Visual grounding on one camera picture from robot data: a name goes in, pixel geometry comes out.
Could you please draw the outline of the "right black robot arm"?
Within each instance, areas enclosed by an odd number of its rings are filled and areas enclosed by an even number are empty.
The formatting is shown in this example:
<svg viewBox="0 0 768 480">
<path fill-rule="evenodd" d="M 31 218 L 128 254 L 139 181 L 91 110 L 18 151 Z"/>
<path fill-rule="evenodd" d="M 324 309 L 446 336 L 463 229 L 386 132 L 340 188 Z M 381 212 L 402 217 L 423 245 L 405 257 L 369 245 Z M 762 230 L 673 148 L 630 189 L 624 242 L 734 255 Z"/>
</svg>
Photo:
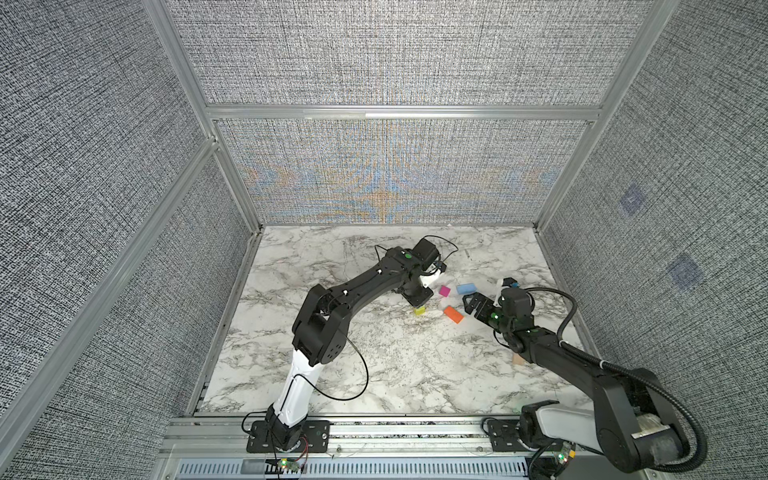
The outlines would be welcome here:
<svg viewBox="0 0 768 480">
<path fill-rule="evenodd" d="M 465 312 L 501 335 L 528 363 L 545 368 L 592 401 L 589 410 L 557 401 L 521 409 L 515 426 L 528 448 L 578 445 L 602 454 L 625 473 L 654 469 L 680 473 L 698 468 L 708 444 L 700 423 L 647 369 L 627 369 L 569 344 L 557 331 L 534 322 L 536 288 L 504 287 L 497 299 L 475 292 L 463 297 Z"/>
</svg>

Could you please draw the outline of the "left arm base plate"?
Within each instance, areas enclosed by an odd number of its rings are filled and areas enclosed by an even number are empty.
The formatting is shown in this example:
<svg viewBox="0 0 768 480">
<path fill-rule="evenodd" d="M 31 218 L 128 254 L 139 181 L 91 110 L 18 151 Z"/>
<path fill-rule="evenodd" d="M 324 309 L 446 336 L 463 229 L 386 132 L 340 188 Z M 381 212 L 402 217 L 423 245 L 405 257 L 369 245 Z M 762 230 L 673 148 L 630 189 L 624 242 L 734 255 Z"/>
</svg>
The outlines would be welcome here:
<svg viewBox="0 0 768 480">
<path fill-rule="evenodd" d="M 305 420 L 293 427 L 279 421 L 252 421 L 246 424 L 246 452 L 300 454 L 326 453 L 330 440 L 331 423 L 325 420 Z"/>
</svg>

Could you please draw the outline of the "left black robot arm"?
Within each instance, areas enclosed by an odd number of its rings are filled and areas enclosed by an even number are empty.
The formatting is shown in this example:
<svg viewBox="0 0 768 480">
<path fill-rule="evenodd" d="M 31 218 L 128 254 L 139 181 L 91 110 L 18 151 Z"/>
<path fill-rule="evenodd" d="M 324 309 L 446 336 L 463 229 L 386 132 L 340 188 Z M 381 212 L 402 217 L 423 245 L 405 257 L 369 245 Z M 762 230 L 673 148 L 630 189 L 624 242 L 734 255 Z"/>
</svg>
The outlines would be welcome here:
<svg viewBox="0 0 768 480">
<path fill-rule="evenodd" d="M 380 296 L 393 292 L 419 308 L 430 300 L 431 285 L 447 270 L 446 257 L 428 238 L 412 248 L 393 247 L 356 277 L 336 286 L 313 286 L 305 296 L 292 326 L 293 354 L 284 386 L 265 412 L 268 438 L 283 451 L 292 449 L 303 434 L 313 393 L 325 365 L 351 343 L 353 317 Z"/>
</svg>

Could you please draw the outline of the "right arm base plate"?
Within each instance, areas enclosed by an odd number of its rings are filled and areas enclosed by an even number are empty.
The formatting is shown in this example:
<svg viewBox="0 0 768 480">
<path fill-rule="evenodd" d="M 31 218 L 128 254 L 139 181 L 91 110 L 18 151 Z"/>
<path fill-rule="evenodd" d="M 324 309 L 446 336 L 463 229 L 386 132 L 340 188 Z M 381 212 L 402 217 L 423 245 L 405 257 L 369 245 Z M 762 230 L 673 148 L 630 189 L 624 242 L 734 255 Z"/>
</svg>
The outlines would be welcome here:
<svg viewBox="0 0 768 480">
<path fill-rule="evenodd" d="M 547 437 L 541 427 L 527 417 L 499 419 L 486 417 L 482 426 L 494 452 L 530 452 L 545 447 L 546 452 L 565 450 L 562 439 Z"/>
</svg>

